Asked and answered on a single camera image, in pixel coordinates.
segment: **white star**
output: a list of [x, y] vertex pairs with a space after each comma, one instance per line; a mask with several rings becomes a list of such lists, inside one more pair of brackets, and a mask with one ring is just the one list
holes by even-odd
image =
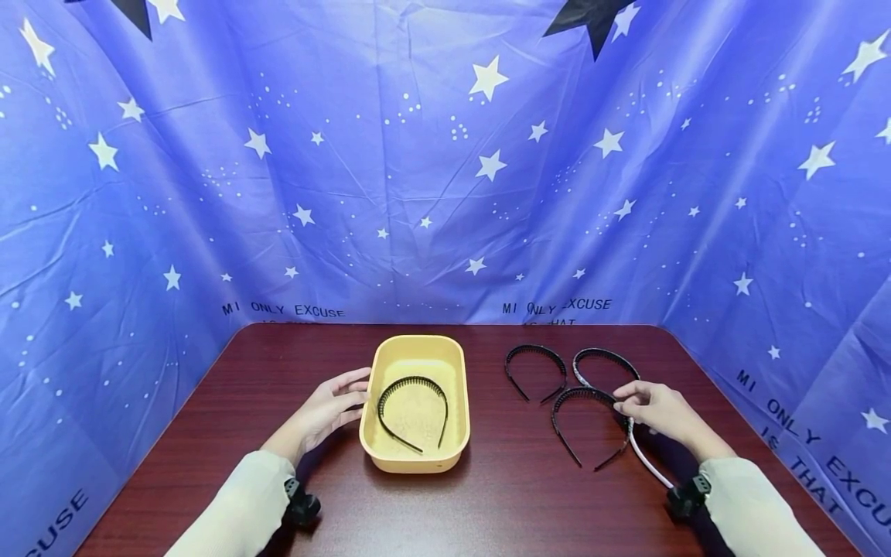
[[115, 162], [114, 156], [118, 152], [117, 149], [105, 143], [105, 138], [102, 137], [102, 134], [99, 134], [99, 138], [96, 139], [96, 143], [89, 143], [90, 149], [96, 153], [96, 158], [99, 160], [99, 169], [102, 170], [105, 167], [112, 167], [117, 172], [118, 163]]
[[850, 64], [848, 64], [845, 71], [841, 72], [841, 75], [845, 75], [846, 73], [854, 73], [854, 82], [857, 79], [860, 79], [860, 76], [863, 75], [863, 72], [866, 71], [866, 68], [870, 66], [870, 64], [875, 63], [883, 58], [887, 58], [887, 53], [881, 50], [882, 43], [885, 42], [885, 39], [888, 36], [888, 32], [885, 31], [882, 33], [882, 36], [872, 41], [871, 43], [867, 41], [862, 41], [860, 43], [860, 47], [857, 49], [857, 57], [854, 58]]
[[754, 280], [755, 279], [750, 279], [750, 278], [746, 277], [746, 273], [743, 272], [742, 276], [740, 277], [740, 279], [738, 281], [733, 281], [733, 283], [736, 284], [736, 295], [739, 296], [740, 294], [745, 294], [746, 296], [748, 296], [749, 295], [748, 286]]
[[473, 71], [477, 74], [477, 82], [470, 88], [469, 94], [482, 92], [489, 102], [492, 101], [495, 88], [508, 80], [507, 76], [498, 73], [498, 56], [495, 56], [485, 67], [473, 64]]
[[137, 122], [143, 121], [143, 114], [145, 114], [145, 111], [139, 108], [139, 105], [136, 104], [135, 98], [130, 97], [130, 100], [127, 102], [119, 102], [118, 106], [124, 109], [124, 115], [121, 116], [121, 119], [126, 120], [128, 118], [132, 118]]
[[50, 63], [50, 54], [55, 52], [55, 48], [40, 40], [40, 37], [34, 32], [34, 28], [31, 27], [31, 22], [28, 21], [28, 18], [25, 18], [25, 22], [19, 29], [19, 32], [28, 41], [28, 46], [31, 47], [31, 53], [34, 54], [34, 61], [37, 62], [37, 66], [50, 72], [51, 76], [55, 76], [53, 65]]
[[628, 29], [631, 27], [631, 22], [640, 10], [641, 8], [635, 6], [634, 2], [631, 2], [631, 5], [616, 14], [616, 18], [613, 20], [616, 23], [616, 32], [613, 33], [610, 43], [614, 42], [619, 35], [628, 36]]
[[885, 129], [878, 132], [876, 137], [884, 137], [885, 145], [891, 145], [891, 118], [889, 118], [888, 122], [885, 124]]
[[622, 220], [623, 218], [625, 218], [625, 215], [631, 214], [631, 207], [633, 207], [636, 202], [637, 200], [625, 200], [625, 205], [623, 205], [622, 208], [618, 211], [613, 211], [613, 215], [618, 215], [618, 219]]
[[300, 204], [298, 203], [297, 204], [297, 212], [291, 213], [291, 215], [299, 218], [300, 222], [303, 223], [303, 226], [306, 226], [307, 223], [315, 224], [315, 221], [313, 220], [312, 216], [310, 215], [310, 213], [312, 213], [312, 212], [313, 212], [312, 209], [303, 209], [302, 207], [300, 207]]
[[810, 156], [805, 162], [801, 163], [800, 167], [798, 167], [799, 170], [807, 171], [805, 179], [810, 180], [811, 176], [816, 174], [817, 170], [819, 170], [820, 168], [835, 166], [835, 160], [830, 159], [830, 151], [832, 151], [832, 147], [834, 145], [834, 141], [831, 143], [826, 143], [822, 147], [811, 145]]
[[480, 156], [479, 164], [481, 164], [482, 167], [479, 169], [477, 177], [488, 176], [489, 182], [494, 182], [495, 173], [507, 166], [505, 163], [499, 160], [499, 157], [501, 157], [501, 149], [496, 151], [495, 154], [491, 157]]
[[75, 294], [74, 291], [71, 291], [71, 294], [65, 300], [65, 303], [68, 304], [69, 311], [74, 311], [75, 307], [81, 307], [80, 299], [83, 297], [83, 294]]
[[607, 155], [613, 151], [622, 151], [622, 145], [618, 144], [619, 140], [622, 139], [622, 135], [625, 135], [625, 132], [613, 134], [608, 129], [603, 129], [603, 139], [594, 144], [594, 147], [599, 147], [603, 150], [603, 159], [606, 159]]
[[158, 19], [161, 23], [167, 21], [167, 18], [177, 18], [185, 21], [183, 13], [179, 11], [179, 0], [149, 0], [149, 4], [155, 6], [158, 10]]
[[479, 273], [480, 269], [486, 268], [486, 266], [483, 264], [483, 259], [485, 259], [485, 258], [471, 259], [470, 266], [467, 267], [466, 269], [464, 269], [464, 272], [465, 273], [473, 273], [473, 276], [476, 276], [477, 273]]
[[535, 142], [538, 143], [538, 140], [542, 138], [542, 135], [548, 133], [548, 130], [544, 128], [544, 120], [538, 126], [532, 126], [532, 135], [529, 136], [529, 139], [535, 139]]
[[179, 274], [171, 265], [170, 270], [164, 273], [164, 278], [168, 280], [167, 290], [170, 290], [171, 288], [176, 288], [177, 290], [179, 290], [179, 277], [181, 276], [182, 275]]
[[269, 150], [269, 147], [266, 146], [266, 134], [257, 134], [254, 130], [248, 128], [248, 132], [250, 133], [250, 141], [244, 144], [245, 147], [249, 147], [257, 152], [257, 156], [260, 159], [263, 159], [263, 155], [265, 153], [272, 154], [272, 151]]
[[885, 424], [888, 423], [888, 420], [876, 414], [875, 408], [870, 408], [868, 413], [860, 412], [860, 415], [866, 420], [867, 430], [879, 430], [885, 435], [888, 434], [887, 430], [885, 430]]

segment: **rectangular bin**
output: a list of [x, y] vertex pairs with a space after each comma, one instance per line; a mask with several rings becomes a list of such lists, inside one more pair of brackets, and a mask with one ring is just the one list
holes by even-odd
[[[392, 438], [378, 419], [381, 393], [394, 381], [409, 376], [433, 380], [448, 403], [440, 447], [445, 405], [433, 389], [407, 384], [394, 391], [386, 403], [388, 427], [423, 454]], [[432, 474], [455, 466], [470, 440], [467, 373], [460, 344], [436, 335], [391, 337], [378, 346], [368, 381], [370, 397], [359, 423], [359, 439], [378, 468], [396, 474]]]

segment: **forearm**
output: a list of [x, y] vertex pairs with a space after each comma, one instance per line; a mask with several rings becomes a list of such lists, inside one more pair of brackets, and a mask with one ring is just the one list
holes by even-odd
[[246, 455], [166, 557], [256, 557], [282, 524], [284, 483], [293, 476], [293, 465], [279, 455]]

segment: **black plastic headband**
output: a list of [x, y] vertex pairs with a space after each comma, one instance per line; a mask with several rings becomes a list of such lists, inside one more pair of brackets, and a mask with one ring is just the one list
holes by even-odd
[[557, 390], [553, 391], [547, 397], [542, 398], [542, 401], [539, 403], [539, 404], [544, 404], [545, 402], [547, 402], [547, 401], [551, 400], [552, 398], [556, 397], [557, 395], [559, 395], [566, 388], [566, 385], [567, 385], [566, 364], [563, 363], [563, 360], [560, 359], [560, 356], [558, 356], [556, 352], [554, 352], [550, 348], [545, 348], [544, 346], [541, 346], [538, 344], [521, 344], [521, 345], [517, 346], [515, 349], [508, 352], [507, 357], [504, 358], [504, 372], [507, 373], [507, 378], [509, 380], [511, 380], [511, 383], [513, 383], [513, 386], [517, 389], [517, 391], [519, 391], [520, 395], [526, 400], [526, 402], [529, 402], [529, 397], [526, 396], [526, 393], [523, 392], [523, 389], [520, 387], [520, 385], [517, 384], [517, 382], [513, 379], [513, 376], [511, 375], [511, 360], [517, 354], [522, 354], [524, 352], [535, 352], [537, 354], [544, 354], [545, 356], [548, 356], [551, 359], [551, 361], [553, 361], [557, 365], [558, 369], [560, 369], [560, 373], [563, 375], [563, 383], [560, 385], [560, 387], [557, 388]]
[[[560, 438], [560, 442], [563, 444], [563, 446], [566, 448], [566, 450], [569, 451], [569, 455], [572, 456], [572, 459], [574, 461], [576, 461], [576, 464], [578, 464], [578, 467], [582, 468], [582, 461], [578, 460], [578, 456], [576, 456], [576, 452], [572, 450], [571, 446], [569, 446], [568, 441], [566, 440], [565, 437], [563, 437], [563, 434], [560, 432], [560, 426], [557, 425], [557, 412], [560, 410], [560, 407], [563, 405], [563, 403], [566, 402], [567, 400], [569, 400], [570, 398], [590, 398], [590, 399], [596, 400], [597, 402], [600, 402], [604, 405], [609, 406], [609, 410], [612, 410], [613, 412], [615, 412], [615, 410], [613, 410], [613, 405], [616, 403], [616, 399], [613, 398], [612, 395], [610, 395], [609, 393], [605, 393], [602, 390], [596, 389], [594, 387], [573, 387], [572, 389], [567, 389], [567, 390], [563, 391], [563, 394], [561, 394], [559, 397], [557, 397], [557, 400], [554, 401], [554, 407], [551, 410], [551, 423], [554, 426], [554, 432], [557, 433], [557, 436]], [[628, 418], [626, 418], [625, 416], [621, 416], [621, 418], [622, 418], [622, 429], [625, 430], [625, 442], [622, 444], [622, 446], [615, 453], [613, 453], [613, 455], [610, 458], [606, 459], [602, 463], [595, 466], [594, 471], [599, 471], [603, 467], [605, 467], [607, 464], [614, 461], [619, 455], [621, 455], [625, 451], [625, 448], [628, 447], [628, 440], [631, 438], [631, 421], [628, 420]]]
[[443, 436], [446, 434], [446, 424], [448, 423], [448, 399], [446, 398], [446, 392], [443, 391], [435, 381], [428, 379], [427, 377], [421, 377], [420, 375], [410, 375], [409, 377], [403, 377], [402, 379], [393, 381], [390, 383], [389, 387], [384, 389], [384, 392], [380, 393], [380, 398], [378, 399], [378, 420], [380, 421], [381, 427], [383, 427], [384, 431], [386, 431], [390, 437], [423, 455], [424, 451], [419, 446], [413, 445], [399, 437], [393, 430], [387, 427], [387, 424], [384, 422], [384, 406], [386, 405], [387, 400], [397, 389], [401, 389], [405, 385], [424, 385], [425, 387], [429, 387], [443, 399], [443, 403], [445, 404], [445, 418], [443, 418], [443, 429], [439, 433], [439, 443], [437, 444], [437, 448], [442, 446]]

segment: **white sleeve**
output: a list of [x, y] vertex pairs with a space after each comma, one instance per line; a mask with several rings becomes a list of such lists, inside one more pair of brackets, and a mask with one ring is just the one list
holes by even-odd
[[712, 459], [699, 466], [699, 473], [712, 486], [706, 497], [708, 513], [734, 555], [823, 556], [754, 463], [743, 458]]
[[246, 455], [166, 557], [257, 557], [281, 526], [294, 466], [266, 451]]

